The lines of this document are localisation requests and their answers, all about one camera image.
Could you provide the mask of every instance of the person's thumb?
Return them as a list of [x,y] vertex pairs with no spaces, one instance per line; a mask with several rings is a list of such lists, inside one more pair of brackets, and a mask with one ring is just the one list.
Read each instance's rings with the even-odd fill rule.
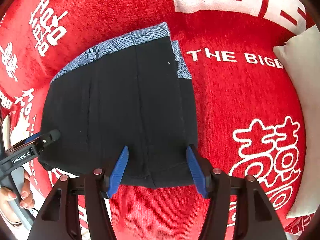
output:
[[15,193],[13,193],[11,190],[9,190],[6,187],[1,187],[0,188],[0,194],[1,194],[1,198],[3,200],[7,200],[7,201],[11,201],[17,198],[17,196],[15,195]]

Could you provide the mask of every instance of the fingernail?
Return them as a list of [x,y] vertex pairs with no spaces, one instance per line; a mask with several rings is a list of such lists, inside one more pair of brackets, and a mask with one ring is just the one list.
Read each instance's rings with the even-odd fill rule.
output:
[[21,198],[22,199],[26,199],[27,197],[28,197],[28,193],[27,192],[24,191],[24,192],[21,193]]
[[24,202],[21,202],[21,203],[20,203],[20,207],[21,207],[21,208],[26,208],[27,206],[28,206],[28,205],[27,205],[26,203],[24,203]]
[[8,193],[8,198],[9,198],[9,199],[16,199],[17,196],[15,195],[15,193],[9,192],[9,193]]

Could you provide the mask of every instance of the screw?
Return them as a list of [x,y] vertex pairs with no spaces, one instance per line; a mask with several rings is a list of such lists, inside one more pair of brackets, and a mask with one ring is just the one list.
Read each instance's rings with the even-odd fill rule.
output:
[[100,175],[102,173],[102,169],[95,169],[94,171],[93,171],[93,174],[94,175]]
[[214,174],[217,174],[217,175],[222,173],[222,170],[219,169],[219,168],[214,168],[212,171],[213,171]]
[[254,182],[255,181],[255,177],[252,176],[252,175],[247,175],[247,176],[245,176],[245,178],[250,182]]
[[61,181],[66,181],[68,179],[68,175],[62,175],[61,177],[60,177],[60,180]]

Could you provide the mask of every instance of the blue gripper pad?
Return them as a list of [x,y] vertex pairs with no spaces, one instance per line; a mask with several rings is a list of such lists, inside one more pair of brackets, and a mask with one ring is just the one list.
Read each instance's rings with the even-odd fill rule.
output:
[[31,135],[30,137],[28,137],[26,140],[25,140],[25,143],[28,143],[28,142],[31,142],[32,140],[36,139],[37,137],[39,137],[41,135],[41,132],[38,132],[34,135]]
[[187,163],[198,193],[201,194],[202,197],[207,198],[208,192],[205,187],[205,176],[190,146],[187,148]]
[[128,163],[128,159],[129,149],[127,146],[125,146],[110,176],[110,185],[109,190],[107,191],[107,195],[109,198],[111,198],[112,195],[118,191],[124,170]]

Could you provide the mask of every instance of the white pillow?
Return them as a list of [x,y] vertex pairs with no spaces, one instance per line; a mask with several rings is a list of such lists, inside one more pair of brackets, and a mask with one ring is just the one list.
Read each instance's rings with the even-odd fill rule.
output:
[[7,150],[10,147],[10,118],[8,115],[3,120],[2,134],[3,134],[4,149]]
[[320,204],[320,32],[313,26],[273,51],[295,86],[306,127],[302,181],[287,214],[294,218],[316,212]]

